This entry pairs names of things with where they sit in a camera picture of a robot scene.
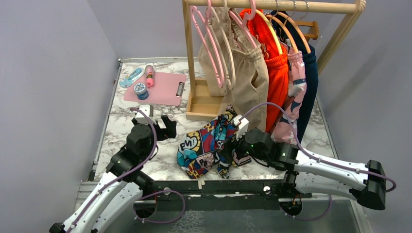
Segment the comic print shorts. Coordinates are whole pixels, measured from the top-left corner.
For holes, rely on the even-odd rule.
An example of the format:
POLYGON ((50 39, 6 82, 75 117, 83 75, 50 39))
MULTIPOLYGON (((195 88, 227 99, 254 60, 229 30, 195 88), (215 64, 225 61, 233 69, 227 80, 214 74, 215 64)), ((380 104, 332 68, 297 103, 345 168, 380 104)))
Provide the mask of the comic print shorts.
POLYGON ((232 105, 199 130, 185 134, 178 146, 176 162, 191 179, 198 179, 217 165, 217 172, 223 179, 229 178, 231 166, 239 167, 252 161, 251 156, 235 151, 223 155, 224 141, 236 136, 237 130, 231 123, 238 114, 232 105))

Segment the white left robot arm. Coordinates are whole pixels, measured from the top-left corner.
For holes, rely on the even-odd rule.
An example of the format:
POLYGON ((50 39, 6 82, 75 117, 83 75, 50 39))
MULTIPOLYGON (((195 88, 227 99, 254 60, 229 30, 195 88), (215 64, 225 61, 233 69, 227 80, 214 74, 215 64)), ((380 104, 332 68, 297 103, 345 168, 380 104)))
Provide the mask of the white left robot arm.
POLYGON ((125 145, 112 156, 93 191, 68 219, 54 223, 51 233, 102 233, 133 201, 152 195, 154 181, 142 168, 152 158, 158 141, 177 135, 177 122, 167 115, 161 119, 164 128, 149 118, 147 123, 132 119, 125 145))

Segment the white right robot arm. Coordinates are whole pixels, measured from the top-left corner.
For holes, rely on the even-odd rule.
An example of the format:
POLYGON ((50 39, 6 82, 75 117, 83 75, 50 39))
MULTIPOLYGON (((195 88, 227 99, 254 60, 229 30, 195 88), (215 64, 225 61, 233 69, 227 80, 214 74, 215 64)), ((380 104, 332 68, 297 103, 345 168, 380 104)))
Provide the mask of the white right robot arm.
POLYGON ((284 171, 280 191, 288 198, 323 193, 355 200, 373 210, 386 208, 385 173, 376 160, 364 164, 321 156, 293 144, 275 142, 257 128, 241 137, 224 140, 219 153, 229 161, 233 161, 235 155, 250 156, 284 171))

